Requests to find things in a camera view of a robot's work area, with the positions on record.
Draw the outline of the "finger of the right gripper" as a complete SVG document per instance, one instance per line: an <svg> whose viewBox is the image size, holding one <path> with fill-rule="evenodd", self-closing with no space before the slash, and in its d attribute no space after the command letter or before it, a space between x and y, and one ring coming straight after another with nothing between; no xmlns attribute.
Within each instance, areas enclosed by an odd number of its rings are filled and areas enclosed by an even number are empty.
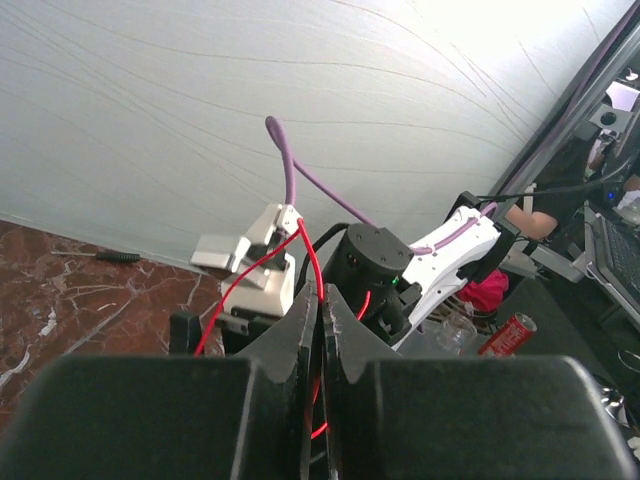
<svg viewBox="0 0 640 480"><path fill-rule="evenodd" d="M200 317L180 311L169 318L169 353L194 355L202 339Z"/></svg>

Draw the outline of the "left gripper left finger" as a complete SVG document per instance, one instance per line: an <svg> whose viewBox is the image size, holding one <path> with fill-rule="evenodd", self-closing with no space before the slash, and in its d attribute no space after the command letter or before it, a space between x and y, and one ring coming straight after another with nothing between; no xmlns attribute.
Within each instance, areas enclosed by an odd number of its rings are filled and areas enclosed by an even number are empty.
<svg viewBox="0 0 640 480"><path fill-rule="evenodd" d="M307 478L318 312L309 285L230 357L72 354L52 362L2 437L2 477Z"/></svg>

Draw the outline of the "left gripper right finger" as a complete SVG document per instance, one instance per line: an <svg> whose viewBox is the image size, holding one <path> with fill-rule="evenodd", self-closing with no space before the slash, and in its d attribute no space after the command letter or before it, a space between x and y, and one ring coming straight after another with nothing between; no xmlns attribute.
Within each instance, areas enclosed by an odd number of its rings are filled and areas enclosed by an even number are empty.
<svg viewBox="0 0 640 480"><path fill-rule="evenodd" d="M566 356L399 355L334 286L322 305L332 479L634 479L589 372Z"/></svg>

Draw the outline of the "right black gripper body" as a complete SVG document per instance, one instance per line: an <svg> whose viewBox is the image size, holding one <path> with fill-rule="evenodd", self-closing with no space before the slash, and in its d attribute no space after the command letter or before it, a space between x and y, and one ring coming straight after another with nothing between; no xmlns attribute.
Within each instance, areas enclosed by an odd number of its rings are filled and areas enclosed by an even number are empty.
<svg viewBox="0 0 640 480"><path fill-rule="evenodd" d="M323 320L340 329L366 328L386 345L411 329L415 284L403 278L414 253L390 230L365 223L337 223L308 245L294 293L302 292L307 270L320 275Z"/></svg>

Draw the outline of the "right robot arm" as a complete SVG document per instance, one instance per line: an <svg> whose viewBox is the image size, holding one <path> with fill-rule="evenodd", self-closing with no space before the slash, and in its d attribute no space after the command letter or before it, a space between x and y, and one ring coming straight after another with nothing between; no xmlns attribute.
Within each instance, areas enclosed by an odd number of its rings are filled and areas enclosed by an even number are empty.
<svg viewBox="0 0 640 480"><path fill-rule="evenodd" d="M399 349L448 297L497 269L516 232L494 222L494 204L461 194L445 222L413 245L386 228L339 223L310 240L301 214L274 203L238 237L203 235L190 263L229 277L207 325L196 316L170 318L172 353L201 355L219 329L233 355L275 325L304 288L329 303L335 287L347 310L392 349Z"/></svg>

